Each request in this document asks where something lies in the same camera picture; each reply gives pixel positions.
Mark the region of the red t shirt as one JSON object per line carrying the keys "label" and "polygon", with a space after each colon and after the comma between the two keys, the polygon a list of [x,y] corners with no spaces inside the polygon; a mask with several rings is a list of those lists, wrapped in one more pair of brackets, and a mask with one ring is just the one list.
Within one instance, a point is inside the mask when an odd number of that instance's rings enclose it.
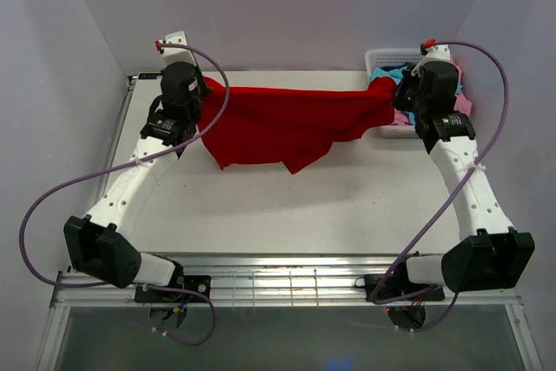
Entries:
{"label": "red t shirt", "polygon": [[295,174],[323,157],[336,142],[361,138],[394,120],[396,83],[379,77],[364,90],[257,87],[226,89],[214,79],[202,100],[202,137],[216,164],[282,163]]}

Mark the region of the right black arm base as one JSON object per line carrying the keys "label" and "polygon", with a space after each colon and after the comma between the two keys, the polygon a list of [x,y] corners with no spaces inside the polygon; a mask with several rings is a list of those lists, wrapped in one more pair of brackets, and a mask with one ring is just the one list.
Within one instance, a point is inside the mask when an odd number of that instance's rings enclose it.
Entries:
{"label": "right black arm base", "polygon": [[[359,276],[354,281],[354,288],[365,292],[365,300],[372,301],[372,293],[381,278],[380,274],[366,274]],[[392,299],[394,297],[414,293],[427,288],[426,284],[411,283],[405,279],[395,279],[390,277],[380,288],[378,299]],[[423,301],[444,301],[445,294],[443,288],[433,288],[423,294]]]}

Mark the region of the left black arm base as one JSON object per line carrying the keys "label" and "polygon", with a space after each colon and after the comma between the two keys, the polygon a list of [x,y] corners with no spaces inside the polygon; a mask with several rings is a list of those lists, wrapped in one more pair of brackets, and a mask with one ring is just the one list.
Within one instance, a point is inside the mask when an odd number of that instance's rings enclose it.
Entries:
{"label": "left black arm base", "polygon": [[210,275],[184,275],[178,279],[178,288],[188,290],[187,294],[155,290],[139,286],[136,288],[134,302],[137,303],[175,303],[180,304],[191,298],[190,302],[203,302],[197,294],[210,297],[212,277]]}

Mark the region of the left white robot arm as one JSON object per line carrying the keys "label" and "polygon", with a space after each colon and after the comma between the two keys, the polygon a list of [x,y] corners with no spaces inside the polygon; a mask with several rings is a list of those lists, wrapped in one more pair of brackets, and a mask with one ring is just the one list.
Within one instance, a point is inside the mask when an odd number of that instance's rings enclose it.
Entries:
{"label": "left white robot arm", "polygon": [[149,196],[181,156],[181,143],[195,135],[207,91],[200,70],[191,63],[172,63],[163,70],[161,94],[151,103],[129,159],[131,167],[84,217],[71,216],[64,225],[73,269],[118,288],[175,283],[177,263],[138,251],[129,238]]}

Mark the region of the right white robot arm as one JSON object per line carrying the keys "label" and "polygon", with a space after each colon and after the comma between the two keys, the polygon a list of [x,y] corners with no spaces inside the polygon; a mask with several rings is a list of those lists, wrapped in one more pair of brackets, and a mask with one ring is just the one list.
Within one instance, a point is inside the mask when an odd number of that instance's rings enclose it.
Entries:
{"label": "right white robot arm", "polygon": [[456,67],[431,61],[405,70],[394,106],[414,113],[415,130],[442,174],[452,198],[460,241],[443,255],[412,255],[408,282],[446,286],[452,292],[514,288],[535,244],[503,212],[480,165],[476,134],[455,110]]}

